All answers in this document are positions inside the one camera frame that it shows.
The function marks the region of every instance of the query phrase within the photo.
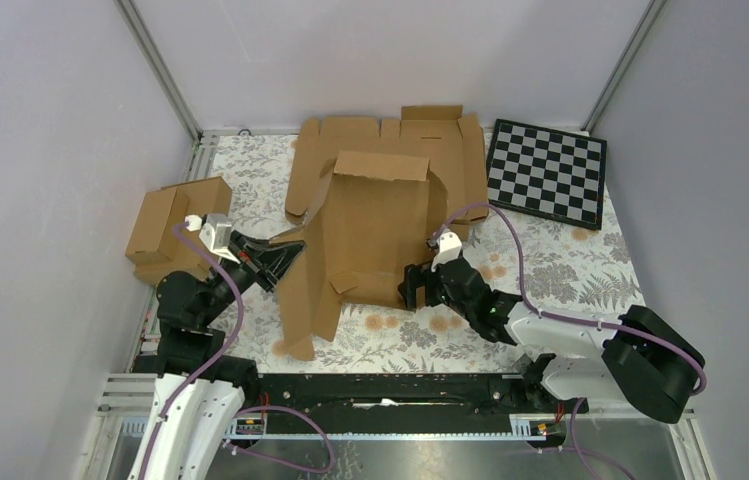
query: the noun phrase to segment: cardboard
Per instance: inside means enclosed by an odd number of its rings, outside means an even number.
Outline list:
[[[477,115],[463,116],[462,106],[414,106],[401,109],[401,119],[375,117],[310,118],[301,126],[295,147],[286,214],[300,223],[310,208],[324,166],[340,151],[407,155],[429,159],[430,171],[447,190],[448,214],[475,202],[486,202],[486,159],[483,130]],[[488,215],[472,209],[457,225],[470,225]],[[455,226],[466,240],[468,228]]]
[[[172,192],[188,198],[188,206],[173,225],[182,222],[186,215],[206,215],[207,213],[230,213],[230,201],[233,193],[229,185],[221,177],[171,185],[158,191],[160,194],[170,195]],[[198,232],[186,232],[186,236],[196,245],[203,247],[198,238]],[[208,277],[209,262],[200,257],[182,242],[176,241],[176,250],[170,260],[152,264],[137,265],[135,276],[144,283],[156,285],[162,278],[176,270],[183,270],[204,280]]]
[[[126,256],[136,265],[167,262],[177,251],[171,228],[185,217],[188,197],[176,189],[158,190],[144,196]]]
[[[430,165],[424,157],[342,151],[323,166],[306,222],[272,239],[306,242],[277,285],[292,356],[314,358],[313,334],[333,340],[344,302],[403,306],[404,267],[432,259],[426,238],[451,211]]]

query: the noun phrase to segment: black and white checkered board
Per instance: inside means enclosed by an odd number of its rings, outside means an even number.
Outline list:
[[[489,202],[600,230],[606,152],[604,140],[498,120],[486,159]]]

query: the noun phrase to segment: floral pattern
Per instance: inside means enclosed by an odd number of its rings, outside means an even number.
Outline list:
[[[268,238],[292,227],[284,203],[295,138],[221,138],[211,175],[223,176],[232,188],[230,217],[242,233]],[[532,299],[587,313],[621,313],[643,303],[609,194],[600,232],[521,213],[506,215],[524,245]],[[518,292],[517,252],[500,219],[493,215],[474,227],[466,243],[465,257],[492,288]],[[244,326],[230,353],[255,359],[265,373],[511,372],[523,354],[535,357],[542,352],[489,343],[441,305],[411,313],[347,304],[335,340],[316,337],[315,360],[302,362],[285,351],[274,296],[252,288],[244,294],[244,303]],[[213,326],[229,332],[235,319],[232,306]]]

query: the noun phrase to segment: table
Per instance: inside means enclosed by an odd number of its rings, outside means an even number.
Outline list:
[[[246,235],[268,238],[291,228],[284,202],[296,135],[221,137],[210,172],[233,190],[230,217]],[[490,134],[486,136],[488,145]],[[515,212],[506,212],[525,251],[528,296],[540,306],[587,313],[623,313],[644,304],[633,265],[608,193],[600,232]],[[468,261],[492,288],[518,292],[515,244],[492,215],[474,227],[464,249]],[[252,358],[263,373],[514,372],[525,353],[546,349],[489,343],[448,308],[416,313],[370,305],[342,308],[333,342],[315,337],[316,358],[286,353],[273,294],[244,294],[245,323],[229,354]],[[235,306],[213,327],[231,331]]]

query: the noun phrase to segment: cardboard box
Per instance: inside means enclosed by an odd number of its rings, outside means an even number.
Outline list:
[[[333,340],[343,302],[402,307],[404,267],[432,259],[425,241],[452,210],[430,165],[423,157],[343,151],[322,168],[306,223],[272,239],[306,243],[277,285],[292,356],[314,358],[312,334]]]
[[[299,223],[312,204],[324,166],[340,151],[427,158],[431,172],[445,186],[449,214],[488,201],[483,130],[477,115],[462,115],[462,106],[403,107],[401,119],[375,117],[310,118],[304,122],[286,194],[289,220]],[[455,223],[469,225],[488,215],[485,208],[467,212]],[[455,230],[463,240],[468,228]]]
[[[174,224],[182,222],[186,215],[206,215],[207,213],[230,213],[230,201],[233,192],[221,177],[212,177],[194,182],[181,183],[165,187],[159,192],[176,192],[188,198],[188,206],[182,216]],[[196,245],[203,246],[198,238],[198,232],[186,232]],[[144,283],[156,285],[169,273],[183,270],[201,280],[209,275],[209,262],[202,259],[182,242],[176,242],[176,250],[171,260],[147,265],[138,265],[135,276]]]
[[[177,251],[171,228],[185,218],[188,197],[173,190],[158,190],[144,196],[126,256],[136,265],[167,262]]]

